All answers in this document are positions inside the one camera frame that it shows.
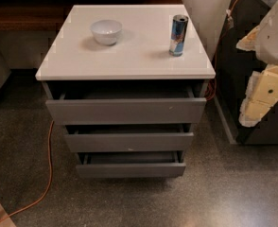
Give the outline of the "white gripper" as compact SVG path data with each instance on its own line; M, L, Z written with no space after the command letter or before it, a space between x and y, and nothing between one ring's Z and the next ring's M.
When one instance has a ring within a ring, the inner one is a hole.
M268 64L261 73L253 71L240 107L239 123L254 127L278 102L278 1L235 46L243 51L254 51L256 57Z

